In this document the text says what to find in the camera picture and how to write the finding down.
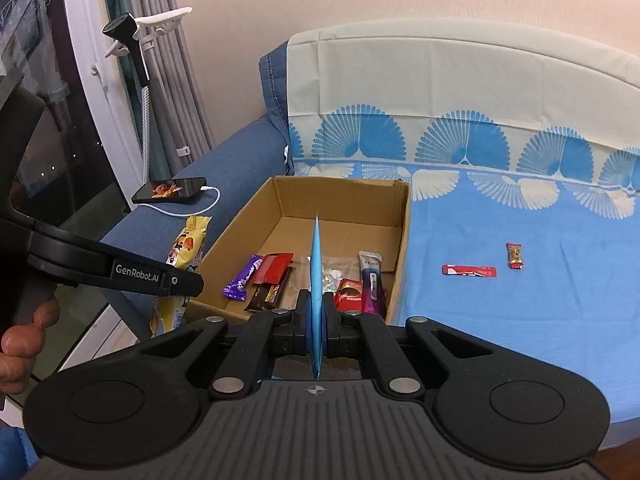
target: smartphone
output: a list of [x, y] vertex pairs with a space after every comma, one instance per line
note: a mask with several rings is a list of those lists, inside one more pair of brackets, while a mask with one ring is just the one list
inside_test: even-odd
[[193, 200], [202, 186], [207, 185], [203, 176], [196, 178], [173, 178], [171, 180], [151, 180], [144, 184], [131, 198], [134, 204], [155, 202], [187, 203]]

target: red packet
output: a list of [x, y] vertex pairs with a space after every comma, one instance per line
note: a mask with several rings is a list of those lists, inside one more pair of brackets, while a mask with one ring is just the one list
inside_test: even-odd
[[495, 278], [495, 267], [474, 267], [464, 265], [443, 265], [442, 273], [452, 276], [480, 276], [481, 278]]
[[293, 253], [267, 254], [251, 278], [251, 283], [255, 283], [255, 285], [279, 284], [292, 259]]

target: blue sofa armrest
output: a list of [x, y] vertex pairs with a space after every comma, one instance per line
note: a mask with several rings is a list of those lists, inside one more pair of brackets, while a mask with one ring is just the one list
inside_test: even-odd
[[[211, 216], [204, 251], [222, 234], [236, 214], [270, 177], [286, 174], [286, 145], [282, 133], [267, 116], [248, 124], [225, 142], [182, 170], [176, 177], [204, 176], [208, 186], [220, 190], [220, 201], [204, 213]], [[191, 204], [160, 204], [166, 211], [190, 213], [206, 208], [215, 191], [200, 195]], [[164, 261], [171, 242], [184, 227], [185, 218], [172, 218], [148, 207], [138, 207], [122, 219], [103, 242]], [[103, 289], [111, 306], [141, 340], [149, 338], [153, 299], [144, 294]]]

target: beige wall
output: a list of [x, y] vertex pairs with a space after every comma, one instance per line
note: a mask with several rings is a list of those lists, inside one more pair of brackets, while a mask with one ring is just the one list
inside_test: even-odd
[[178, 0], [218, 141], [264, 112], [258, 59], [292, 34], [396, 16], [525, 23], [601, 41], [640, 56], [640, 0]]

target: purple candy wrapper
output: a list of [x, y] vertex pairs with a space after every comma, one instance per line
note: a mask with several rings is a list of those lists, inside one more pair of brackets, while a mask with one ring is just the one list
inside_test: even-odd
[[249, 281], [252, 274], [258, 270], [261, 263], [262, 256], [260, 256], [260, 254], [254, 254], [249, 258], [249, 263], [247, 263], [244, 269], [240, 271], [240, 274], [238, 274], [231, 280], [231, 283], [222, 289], [222, 294], [232, 300], [245, 301], [246, 290], [244, 290], [244, 286], [246, 285], [246, 282]]

